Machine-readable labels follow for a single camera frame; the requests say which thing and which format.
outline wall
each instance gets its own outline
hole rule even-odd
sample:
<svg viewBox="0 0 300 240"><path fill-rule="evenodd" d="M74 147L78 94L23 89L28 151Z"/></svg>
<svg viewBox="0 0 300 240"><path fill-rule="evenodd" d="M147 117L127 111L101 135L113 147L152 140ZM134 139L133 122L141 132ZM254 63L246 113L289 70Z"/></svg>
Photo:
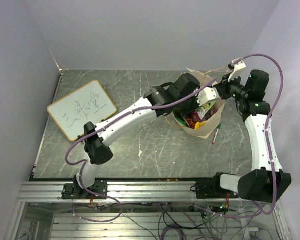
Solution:
<svg viewBox="0 0 300 240"><path fill-rule="evenodd" d="M0 0L0 240L28 179L59 69L22 0Z"/></svg>
<svg viewBox="0 0 300 240"><path fill-rule="evenodd" d="M251 53L268 54L283 69L283 94L273 114L272 130L283 170L292 175L282 202L294 239L300 240L300 0L279 2ZM266 100L272 105L279 90L278 70L259 57L247 59L246 64L270 74Z"/></svg>
<svg viewBox="0 0 300 240"><path fill-rule="evenodd" d="M246 55L279 0L25 0L62 69L212 70Z"/></svg>

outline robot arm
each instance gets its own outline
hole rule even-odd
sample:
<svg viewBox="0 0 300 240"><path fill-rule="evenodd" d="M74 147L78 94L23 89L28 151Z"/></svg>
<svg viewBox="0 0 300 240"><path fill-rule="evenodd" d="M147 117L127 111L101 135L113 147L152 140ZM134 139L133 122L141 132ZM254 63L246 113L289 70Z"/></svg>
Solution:
<svg viewBox="0 0 300 240"><path fill-rule="evenodd" d="M199 94L168 108L149 109L151 107L165 106L174 103L200 87L199 81L189 73L181 75L175 83L165 83L161 86L153 87L144 97L140 98L128 109L112 117L111 119L93 125L88 122L84 126L85 135L95 131L101 131L93 137L85 140L85 152L88 163L82 172L82 183L85 187L90 187L95 182L98 165L108 162L113 153L110 145L121 135L135 125L166 116L174 110L179 110L182 114L187 114L200 106L213 102L219 98L235 98L240 103L239 110L242 113L243 121L248 129L252 148L252 172L243 177L217 173L218 184L221 189L238 193L242 199L272 202L273 184L272 168L270 164L269 151L265 137L265 122L270 111L270 105L263 101L265 90L269 82L269 75L260 70L253 70L245 86L241 85L241 73L246 68L243 61L233 67L229 65L231 71L225 75L222 81L213 87L206 87ZM144 108L137 112L134 109ZM275 170L277 174L277 199L283 194L291 183L291 176L283 173L282 166L277 158L271 132L271 123L268 126L271 149L274 157Z"/></svg>

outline gray marble tabletop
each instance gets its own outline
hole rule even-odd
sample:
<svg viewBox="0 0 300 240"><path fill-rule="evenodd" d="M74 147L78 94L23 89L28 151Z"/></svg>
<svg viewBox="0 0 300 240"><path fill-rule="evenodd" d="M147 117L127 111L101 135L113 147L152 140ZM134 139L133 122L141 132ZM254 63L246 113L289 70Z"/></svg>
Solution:
<svg viewBox="0 0 300 240"><path fill-rule="evenodd" d="M116 105L117 113L130 107L151 87L174 82L181 71L63 70L56 101L92 80L99 80ZM221 73L211 73L221 78ZM226 101L215 145L167 124L164 117L135 126L110 148L112 160L99 167L96 178L200 178L217 172L243 176L251 171L252 151L248 131L233 99ZM65 153L72 145L50 118L38 155L35 178L72 178L80 165L68 166ZM84 144L70 161L84 158Z"/></svg>

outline pen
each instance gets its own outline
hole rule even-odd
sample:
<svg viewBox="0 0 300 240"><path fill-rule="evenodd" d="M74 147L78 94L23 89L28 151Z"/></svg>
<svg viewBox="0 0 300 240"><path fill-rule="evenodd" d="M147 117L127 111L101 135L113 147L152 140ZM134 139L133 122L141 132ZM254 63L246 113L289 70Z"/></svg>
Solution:
<svg viewBox="0 0 300 240"><path fill-rule="evenodd" d="M217 136L218 136L218 133L219 133L219 130L221 128L221 123L218 125L217 129L216 129L216 133L215 133L215 136L214 136L214 140L212 142L212 145L215 144L216 142L216 139L217 139Z"/></svg>

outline red marker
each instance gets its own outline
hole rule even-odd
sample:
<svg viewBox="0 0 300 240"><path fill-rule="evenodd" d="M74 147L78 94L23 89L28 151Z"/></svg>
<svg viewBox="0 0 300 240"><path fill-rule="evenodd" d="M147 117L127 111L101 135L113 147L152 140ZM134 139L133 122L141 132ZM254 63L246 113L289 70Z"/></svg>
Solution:
<svg viewBox="0 0 300 240"><path fill-rule="evenodd" d="M215 144L216 142L216 139L217 139L217 136L218 136L218 133L219 133L219 130L221 128L221 123L218 125L217 129L216 129L216 133L215 133L215 136L214 136L214 140L212 142L212 145Z"/></svg>

